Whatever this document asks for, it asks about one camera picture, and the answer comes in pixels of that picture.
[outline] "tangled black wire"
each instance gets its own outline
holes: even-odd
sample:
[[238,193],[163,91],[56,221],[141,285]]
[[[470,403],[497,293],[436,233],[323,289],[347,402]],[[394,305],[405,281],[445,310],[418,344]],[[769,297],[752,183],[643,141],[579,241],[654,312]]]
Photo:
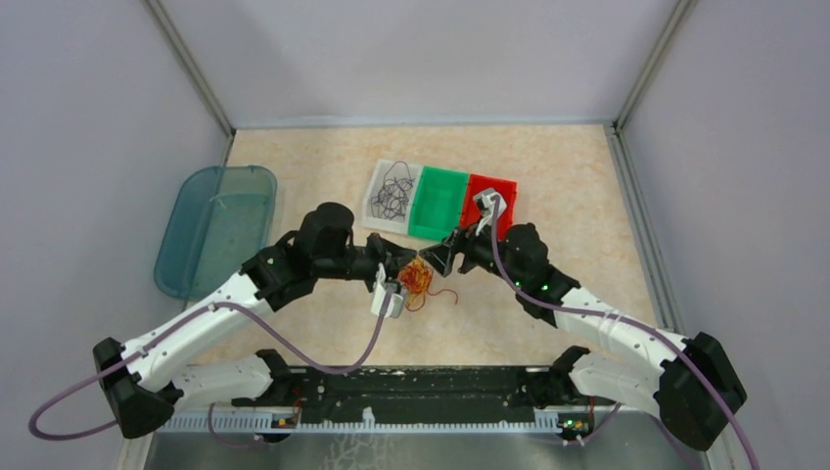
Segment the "tangled black wire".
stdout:
[[[408,177],[398,178],[393,176],[389,178],[389,173],[397,164],[406,166]],[[394,220],[398,217],[405,218],[406,207],[409,205],[409,195],[414,184],[415,178],[412,177],[412,172],[409,171],[409,165],[400,161],[393,163],[384,173],[384,184],[378,194],[372,198],[372,215],[384,220]]]

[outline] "black joint housing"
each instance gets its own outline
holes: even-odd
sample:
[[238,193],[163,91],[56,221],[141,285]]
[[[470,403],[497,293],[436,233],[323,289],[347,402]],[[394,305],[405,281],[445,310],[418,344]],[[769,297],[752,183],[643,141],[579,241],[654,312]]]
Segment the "black joint housing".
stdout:
[[307,258],[288,244],[295,233],[289,232],[276,245],[259,250],[240,270],[258,288],[256,298],[265,299],[274,311],[311,294],[317,283],[317,278],[308,274]]
[[[122,361],[120,346],[113,338],[95,345],[92,355],[99,372]],[[173,405],[181,397],[181,391],[172,385],[158,394],[139,387],[125,366],[98,382],[126,439],[140,438],[163,426],[173,415]]]
[[547,245],[539,238],[532,223],[513,225],[504,233],[504,263],[524,276],[548,264]]
[[537,407],[551,404],[574,404],[583,398],[569,375],[580,357],[590,353],[588,348],[571,346],[567,348],[548,368],[540,380],[532,381],[528,392]]
[[[723,346],[706,333],[684,342],[683,352],[709,379],[729,409],[738,411],[746,402],[747,393]],[[687,446],[708,450],[729,422],[726,415],[679,357],[666,361],[664,369],[660,389],[654,393],[661,421]]]
[[346,206],[323,203],[302,219],[295,245],[311,259],[342,258],[353,224],[354,214]]
[[[532,298],[546,304],[560,306],[562,304],[562,298],[571,289],[578,289],[580,287],[579,281],[563,273],[551,264],[548,264],[541,272],[541,276],[532,279],[527,284],[521,285],[520,288]],[[518,294],[516,295],[516,301],[533,318],[543,320],[556,327],[556,315],[554,315],[552,309],[536,305]]]

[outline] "blue tray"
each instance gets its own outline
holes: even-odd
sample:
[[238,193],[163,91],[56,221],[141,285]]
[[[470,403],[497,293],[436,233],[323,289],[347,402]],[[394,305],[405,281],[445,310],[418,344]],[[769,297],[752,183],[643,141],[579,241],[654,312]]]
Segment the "blue tray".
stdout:
[[156,259],[162,292],[198,300],[268,243],[277,180],[262,166],[210,166],[184,182]]

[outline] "red tray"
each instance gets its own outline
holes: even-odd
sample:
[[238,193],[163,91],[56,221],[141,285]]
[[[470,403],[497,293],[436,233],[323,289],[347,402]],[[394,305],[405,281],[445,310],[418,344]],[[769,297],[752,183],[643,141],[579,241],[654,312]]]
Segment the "red tray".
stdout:
[[467,183],[467,196],[464,199],[464,209],[461,211],[461,225],[467,226],[475,223],[479,216],[479,208],[473,201],[473,196],[481,193],[487,188],[498,191],[507,202],[507,211],[498,217],[498,239],[504,239],[504,232],[513,225],[513,204],[516,202],[516,181],[506,179],[490,178],[480,174],[471,174]]

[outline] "teal plastic tray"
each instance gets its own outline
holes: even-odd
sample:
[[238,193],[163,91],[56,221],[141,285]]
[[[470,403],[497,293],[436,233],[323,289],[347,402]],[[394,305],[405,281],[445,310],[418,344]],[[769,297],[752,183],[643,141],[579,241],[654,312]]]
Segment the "teal plastic tray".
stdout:
[[268,243],[277,180],[262,166],[211,166],[179,190],[156,260],[162,292],[198,300]]
[[440,240],[461,221],[470,173],[425,166],[409,217],[409,235]]

